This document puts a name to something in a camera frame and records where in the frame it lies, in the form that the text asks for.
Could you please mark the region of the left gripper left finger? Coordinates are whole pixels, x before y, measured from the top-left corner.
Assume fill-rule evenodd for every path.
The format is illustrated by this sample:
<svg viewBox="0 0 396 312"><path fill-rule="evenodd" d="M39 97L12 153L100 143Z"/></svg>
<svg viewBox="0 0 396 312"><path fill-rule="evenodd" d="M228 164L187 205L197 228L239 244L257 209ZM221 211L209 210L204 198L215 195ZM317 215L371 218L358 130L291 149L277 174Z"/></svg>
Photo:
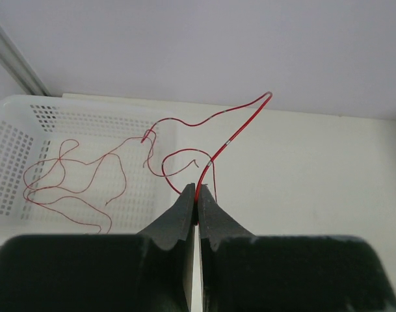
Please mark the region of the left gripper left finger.
<svg viewBox="0 0 396 312"><path fill-rule="evenodd" d="M189 311L194 184L136 234L20 235L0 248L0 311Z"/></svg>

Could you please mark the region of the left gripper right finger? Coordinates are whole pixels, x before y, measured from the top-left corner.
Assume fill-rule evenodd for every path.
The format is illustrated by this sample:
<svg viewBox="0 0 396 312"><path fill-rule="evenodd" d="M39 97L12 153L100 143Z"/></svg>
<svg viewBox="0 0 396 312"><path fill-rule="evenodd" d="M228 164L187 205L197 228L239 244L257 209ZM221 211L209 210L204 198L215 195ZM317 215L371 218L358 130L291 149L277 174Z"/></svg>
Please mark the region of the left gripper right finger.
<svg viewBox="0 0 396 312"><path fill-rule="evenodd" d="M200 188L204 311L396 311L378 255L350 235L257 236Z"/></svg>

